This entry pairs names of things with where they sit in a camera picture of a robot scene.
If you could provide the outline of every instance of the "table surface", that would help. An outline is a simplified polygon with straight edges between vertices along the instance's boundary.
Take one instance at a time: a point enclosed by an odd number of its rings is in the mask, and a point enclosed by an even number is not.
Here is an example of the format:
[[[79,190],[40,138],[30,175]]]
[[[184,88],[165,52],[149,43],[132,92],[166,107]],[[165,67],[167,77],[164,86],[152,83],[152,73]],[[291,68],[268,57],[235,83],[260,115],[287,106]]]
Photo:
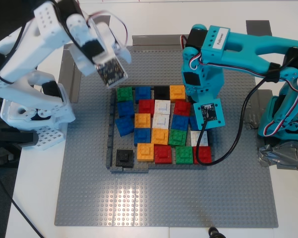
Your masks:
[[[273,36],[298,40],[298,1],[237,2],[155,2],[155,3],[81,3],[88,14],[106,9],[128,26],[129,35],[188,34],[196,23],[206,27],[228,27],[246,34],[246,20],[269,20]],[[58,80],[63,49],[54,51],[38,69]],[[282,63],[283,57],[265,55],[265,59]],[[281,83],[266,83],[277,95]],[[22,150],[13,198],[24,213],[47,238],[208,238],[207,228],[168,227],[56,227],[55,210],[63,164],[65,141],[45,151]],[[298,171],[270,167],[279,227],[276,229],[221,229],[227,238],[298,237]],[[11,206],[7,238],[32,238],[35,232]]]

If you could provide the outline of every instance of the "orange lego brick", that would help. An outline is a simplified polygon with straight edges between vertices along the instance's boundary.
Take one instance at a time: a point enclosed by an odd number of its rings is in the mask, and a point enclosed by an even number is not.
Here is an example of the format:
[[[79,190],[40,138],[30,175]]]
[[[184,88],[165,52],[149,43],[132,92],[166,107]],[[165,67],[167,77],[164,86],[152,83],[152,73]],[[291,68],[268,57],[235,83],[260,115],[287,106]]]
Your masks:
[[[135,114],[135,128],[150,128],[150,127],[151,127],[150,113]]]
[[[138,143],[137,160],[140,162],[153,162],[153,144]]]
[[[168,129],[153,128],[151,143],[155,145],[167,145],[168,144]]]
[[[184,85],[170,85],[170,101],[185,101],[185,87]]]

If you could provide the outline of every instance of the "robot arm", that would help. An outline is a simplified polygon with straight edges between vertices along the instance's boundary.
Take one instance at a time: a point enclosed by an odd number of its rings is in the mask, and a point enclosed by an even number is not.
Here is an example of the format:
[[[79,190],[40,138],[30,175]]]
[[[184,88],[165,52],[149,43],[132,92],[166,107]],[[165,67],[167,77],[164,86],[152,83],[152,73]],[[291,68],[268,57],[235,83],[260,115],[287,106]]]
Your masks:
[[[105,23],[96,25],[92,19],[86,23],[75,0],[47,1],[34,10],[34,16],[24,28],[0,41],[0,97],[5,99],[0,116],[18,129],[58,128],[75,116],[63,86],[52,75],[37,71],[39,63],[72,39],[75,44],[70,51],[78,68],[85,75],[98,71],[110,88],[127,78],[117,49],[127,62],[131,56]],[[7,62],[2,61],[19,35],[16,51]],[[33,85],[42,86],[43,92]]]
[[[284,54],[284,64],[270,63],[259,55]],[[224,126],[217,95],[224,84],[223,68],[248,72],[270,82],[287,82],[273,97],[261,119],[258,133],[298,140],[298,41],[272,36],[251,36],[228,28],[194,25],[183,50],[182,76],[186,92],[196,102],[199,129],[208,113],[207,128]]]

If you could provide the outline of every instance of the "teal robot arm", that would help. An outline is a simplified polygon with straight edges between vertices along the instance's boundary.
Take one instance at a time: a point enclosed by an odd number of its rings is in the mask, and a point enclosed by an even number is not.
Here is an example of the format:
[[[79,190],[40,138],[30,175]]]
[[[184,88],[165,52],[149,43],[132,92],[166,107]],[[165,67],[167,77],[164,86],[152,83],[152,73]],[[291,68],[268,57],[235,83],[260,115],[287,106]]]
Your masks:
[[[260,57],[270,53],[285,55],[284,64],[280,66]],[[224,68],[247,72],[268,82],[285,82],[279,95],[267,105],[258,133],[298,140],[298,41],[194,25],[183,49],[181,71],[186,93],[195,101],[199,129],[207,114],[206,129],[225,125],[221,100],[217,98],[224,84]]]

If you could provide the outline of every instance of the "gray lego baseplate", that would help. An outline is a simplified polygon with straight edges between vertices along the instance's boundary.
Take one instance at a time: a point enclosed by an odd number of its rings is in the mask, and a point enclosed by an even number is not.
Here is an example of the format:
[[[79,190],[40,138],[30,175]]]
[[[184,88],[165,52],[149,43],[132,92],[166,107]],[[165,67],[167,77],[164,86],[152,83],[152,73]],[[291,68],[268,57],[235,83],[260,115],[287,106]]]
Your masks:
[[[124,64],[129,79],[120,86],[182,84],[181,51],[130,51],[133,63]],[[219,98],[226,125],[211,130],[213,158],[234,141],[242,103],[254,86],[252,76],[224,74]],[[269,168],[258,162],[253,130],[244,129],[231,156],[206,170],[107,169],[108,124],[115,112],[111,95],[98,75],[82,76],[73,105],[76,120],[68,126],[56,226],[278,226]],[[122,137],[120,149],[127,144]]]

